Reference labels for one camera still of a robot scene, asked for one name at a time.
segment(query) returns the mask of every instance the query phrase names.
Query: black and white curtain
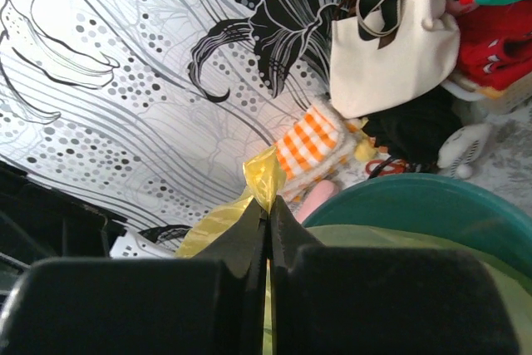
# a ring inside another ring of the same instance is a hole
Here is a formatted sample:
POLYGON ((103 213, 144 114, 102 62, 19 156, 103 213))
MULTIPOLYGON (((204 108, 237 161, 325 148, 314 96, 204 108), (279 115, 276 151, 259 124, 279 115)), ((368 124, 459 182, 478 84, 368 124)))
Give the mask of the black and white curtain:
POLYGON ((341 0, 0 0, 0 156, 129 218, 193 224, 328 90, 341 0))

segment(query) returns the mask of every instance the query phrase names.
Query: teal bucket rim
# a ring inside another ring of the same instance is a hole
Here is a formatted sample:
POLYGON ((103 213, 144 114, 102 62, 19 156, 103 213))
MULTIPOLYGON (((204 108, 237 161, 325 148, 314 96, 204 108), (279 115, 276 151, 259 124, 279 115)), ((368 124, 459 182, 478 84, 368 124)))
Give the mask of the teal bucket rim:
POLYGON ((479 202, 484 200, 485 206, 492 208, 498 214, 511 214, 512 225, 522 234, 527 236, 532 243, 532 218, 527 215, 523 210, 519 209, 516 205, 511 204, 509 201, 502 199, 498 195, 494 195, 488 190, 473 185, 468 182, 448 178, 440 175, 430 174, 403 174, 403 175, 388 175, 379 177, 372 180, 366 180, 365 182, 348 187, 341 191, 339 194, 332 197, 330 200, 323 203, 318 207, 308 218, 303 222, 303 226, 306 228, 312 228, 316 226, 324 226, 325 224, 313 223, 318 217, 324 219, 324 217, 333 212, 335 204, 343 204, 347 200, 352 200, 356 195, 364 189, 372 188, 376 185, 381 185, 384 182, 399 183, 399 184, 415 184, 416 182, 431 182, 442 185, 443 190, 450 190, 460 192, 461 195, 467 198, 479 202))

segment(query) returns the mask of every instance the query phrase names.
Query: black plastic object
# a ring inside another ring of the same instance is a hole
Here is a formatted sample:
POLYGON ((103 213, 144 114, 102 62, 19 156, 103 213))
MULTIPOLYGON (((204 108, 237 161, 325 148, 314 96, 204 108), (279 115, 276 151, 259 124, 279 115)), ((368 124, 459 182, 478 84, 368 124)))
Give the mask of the black plastic object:
POLYGON ((505 307, 468 254, 321 245, 277 198, 188 260, 58 259, 3 310, 0 354, 260 354, 267 260, 274 352, 517 355, 505 307))
POLYGON ((29 180, 0 162, 0 252, 25 264, 61 256, 105 257, 124 217, 29 180))

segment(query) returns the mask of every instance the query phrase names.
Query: orange checkered cloth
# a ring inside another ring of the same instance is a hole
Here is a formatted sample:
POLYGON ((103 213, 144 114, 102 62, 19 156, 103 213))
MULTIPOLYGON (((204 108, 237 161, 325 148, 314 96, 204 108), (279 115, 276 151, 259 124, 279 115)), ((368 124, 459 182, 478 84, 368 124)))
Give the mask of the orange checkered cloth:
POLYGON ((277 157, 287 175, 280 194, 300 201, 310 187, 347 163, 357 141, 329 102, 318 97, 303 118, 277 141, 277 157))

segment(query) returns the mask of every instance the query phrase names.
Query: yellow plastic bag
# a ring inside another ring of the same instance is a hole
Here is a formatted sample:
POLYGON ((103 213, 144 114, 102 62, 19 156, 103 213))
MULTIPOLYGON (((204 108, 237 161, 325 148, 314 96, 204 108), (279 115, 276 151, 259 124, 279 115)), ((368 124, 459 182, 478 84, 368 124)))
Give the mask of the yellow plastic bag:
POLYGON ((247 186, 235 201, 214 208, 192 228, 176 251, 180 258, 190 258, 215 241, 235 224, 253 198, 270 212, 278 190, 284 187, 286 174, 277 159, 274 145, 244 162, 247 186))

